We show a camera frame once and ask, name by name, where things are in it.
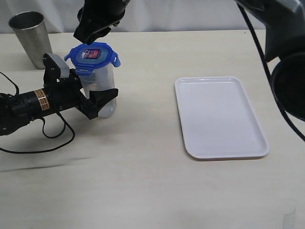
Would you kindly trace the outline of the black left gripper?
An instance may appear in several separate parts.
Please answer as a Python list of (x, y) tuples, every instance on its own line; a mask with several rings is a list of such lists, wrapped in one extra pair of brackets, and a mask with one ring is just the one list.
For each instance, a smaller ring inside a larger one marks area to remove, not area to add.
[(117, 88), (104, 91), (90, 91), (90, 100), (81, 93), (82, 84), (75, 72), (70, 69), (66, 79), (54, 79), (44, 73), (43, 87), (46, 92), (51, 110), (54, 113), (77, 108), (87, 118), (111, 117), (116, 109)]

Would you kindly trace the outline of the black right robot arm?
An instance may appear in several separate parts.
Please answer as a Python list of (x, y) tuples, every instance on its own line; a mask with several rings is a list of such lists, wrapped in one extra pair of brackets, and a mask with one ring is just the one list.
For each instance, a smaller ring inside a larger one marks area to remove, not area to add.
[[(73, 36), (91, 44), (106, 36), (125, 15), (127, 0), (86, 0), (77, 14)], [(303, 0), (238, 0), (241, 13), (250, 13), (266, 29), (263, 60), (279, 58), (269, 83), (284, 111), (305, 119), (305, 2)]]

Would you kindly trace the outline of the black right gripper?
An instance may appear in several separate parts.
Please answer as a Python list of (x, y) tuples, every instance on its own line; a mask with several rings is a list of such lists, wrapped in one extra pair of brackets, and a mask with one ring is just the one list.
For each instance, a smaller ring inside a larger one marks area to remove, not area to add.
[[(111, 26), (118, 26), (124, 17), (129, 0), (85, 0), (84, 6), (79, 10), (77, 19), (80, 22), (73, 36), (84, 44), (92, 44), (100, 37), (105, 37)], [(81, 20), (85, 12), (86, 19), (104, 21), (105, 26), (99, 26), (91, 20)]]

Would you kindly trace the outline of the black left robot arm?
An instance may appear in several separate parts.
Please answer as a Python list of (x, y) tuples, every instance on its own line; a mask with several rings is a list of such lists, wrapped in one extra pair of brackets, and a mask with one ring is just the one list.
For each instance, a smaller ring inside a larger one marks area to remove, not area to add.
[(75, 69), (70, 69), (58, 55), (43, 56), (45, 72), (43, 88), (15, 95), (0, 95), (0, 134), (10, 135), (31, 121), (65, 111), (78, 109), (88, 119), (98, 117), (99, 111), (118, 96), (118, 89), (91, 91), (86, 98)]

